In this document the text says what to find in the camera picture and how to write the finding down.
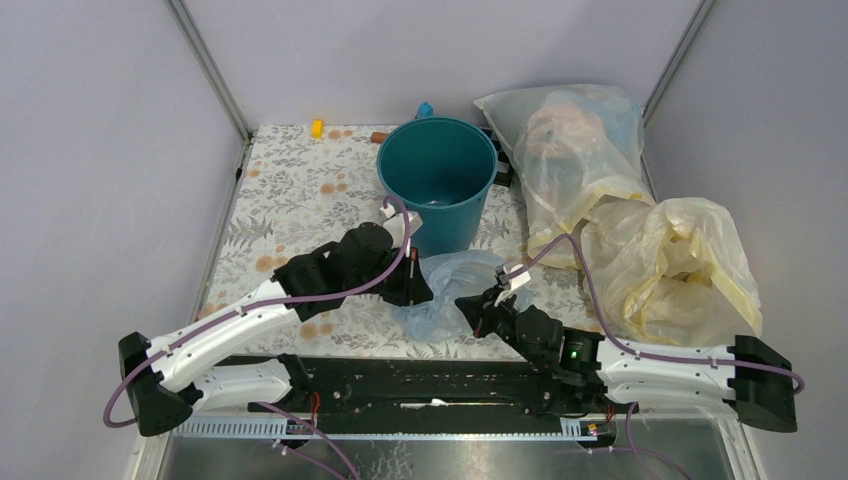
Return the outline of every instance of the clear plastic bag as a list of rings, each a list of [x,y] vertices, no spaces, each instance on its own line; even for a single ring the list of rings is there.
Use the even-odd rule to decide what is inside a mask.
[[[422,342],[442,342],[463,333],[471,333],[465,316],[454,300],[480,295],[495,285],[495,267],[506,260],[484,250],[436,255],[421,260],[421,274],[433,291],[433,301],[411,307],[389,306],[392,317],[406,334]],[[533,302],[532,294],[522,288],[515,307],[521,311]]]
[[[757,284],[730,213],[704,198],[590,211],[580,244],[607,320],[643,342],[734,343],[762,332]]]
[[[572,85],[549,91],[515,142],[530,227],[528,254],[536,256],[562,232],[572,233],[605,196],[654,205],[642,184],[642,112],[617,87]],[[576,267],[570,245],[542,261]]]

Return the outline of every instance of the small yellow toy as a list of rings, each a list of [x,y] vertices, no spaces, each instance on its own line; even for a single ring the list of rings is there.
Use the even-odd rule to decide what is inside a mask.
[[[315,120],[312,122],[312,138],[321,138],[324,135],[324,121]]]

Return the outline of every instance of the metal frame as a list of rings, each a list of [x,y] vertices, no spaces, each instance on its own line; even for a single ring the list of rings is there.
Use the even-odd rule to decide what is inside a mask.
[[[233,94],[230,92],[229,87],[227,87],[227,82],[224,81],[221,71],[218,70],[218,65],[215,64],[215,60],[212,58],[212,54],[209,52],[206,42],[203,41],[203,37],[197,29],[197,25],[194,23],[194,19],[192,18],[191,13],[189,13],[188,7],[186,7],[182,0],[165,0],[165,4],[174,16],[174,20],[180,27],[183,35],[185,35],[186,43],[188,43],[192,53],[194,53],[195,58],[197,58],[197,63],[200,64],[203,74],[206,75],[206,79],[209,80],[209,86],[212,87],[212,90],[221,102],[221,106],[224,108],[227,118],[230,119],[230,122],[233,124],[233,128],[236,129],[239,137],[241,137],[242,141],[244,141],[246,145],[253,136],[250,125],[241,113],[241,109],[239,108],[238,103],[236,103],[235,98],[233,98]]]
[[[651,92],[651,96],[648,97],[648,103],[645,105],[645,109],[642,112],[645,130],[650,127],[656,117],[657,110],[662,104],[662,100],[665,98],[666,93],[668,93],[674,79],[677,78],[677,74],[680,72],[680,68],[689,56],[689,52],[692,51],[695,41],[698,39],[704,25],[706,25],[720,1],[721,0],[701,0],[701,3],[698,4],[698,8],[695,9],[695,13],[689,20],[689,24],[686,26],[686,29],[683,30],[683,36],[680,37],[680,41],[677,43],[674,53],[671,54],[671,58],[669,58],[668,63],[665,66],[665,70],[663,70],[662,75],[660,75],[660,79],[654,87],[653,92]],[[645,171],[645,177],[648,179],[648,188],[651,190],[651,194],[654,199],[659,200],[657,187],[654,183],[654,176],[651,174],[651,166],[644,151],[642,152],[641,160],[642,168]]]
[[[212,246],[212,251],[209,252],[209,258],[206,260],[206,267],[203,269],[203,281],[200,285],[200,291],[197,293],[197,298],[194,301],[194,315],[203,308],[203,303],[206,302],[206,296],[209,294],[209,288],[212,286],[212,275],[215,273],[215,266],[218,264],[218,257],[221,255],[221,249],[224,248],[224,237],[227,234],[227,225],[230,222],[230,217],[233,215],[233,210],[236,207],[236,199],[238,191],[241,189],[241,184],[244,181],[242,172],[247,166],[250,155],[253,153],[253,141],[250,140],[245,146],[241,159],[239,160],[238,168],[235,170],[234,181],[230,184],[227,191],[227,200],[224,210],[221,213],[221,218],[218,220],[218,229],[215,231],[215,242]],[[189,324],[194,322],[196,318],[189,319]]]

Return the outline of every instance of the table surface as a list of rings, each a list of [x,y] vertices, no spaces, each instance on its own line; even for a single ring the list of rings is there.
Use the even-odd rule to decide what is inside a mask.
[[[377,177],[374,131],[390,126],[327,127],[313,139],[303,126],[259,129],[244,170],[224,246],[218,258],[202,318],[256,288],[274,268],[294,255],[339,240],[362,222],[380,220],[385,195]],[[507,260],[525,258],[527,222],[518,182],[493,185],[472,248]],[[530,290],[534,304],[565,325],[600,331],[574,270],[536,267]],[[439,342],[416,342],[375,297],[350,297],[342,308],[304,324],[292,324],[242,352],[254,355],[520,358],[497,339],[468,334]]]

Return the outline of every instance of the gray wall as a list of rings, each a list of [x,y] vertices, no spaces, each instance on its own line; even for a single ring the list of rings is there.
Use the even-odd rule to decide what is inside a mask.
[[[0,2],[0,478],[124,475],[117,341],[188,322],[239,148],[164,2]]]
[[[645,102],[698,0],[189,0],[247,120],[482,120],[509,88],[612,83]]]
[[[727,206],[764,339],[808,382],[800,432],[757,432],[770,480],[845,478],[848,3],[724,1],[647,132],[663,198]]]

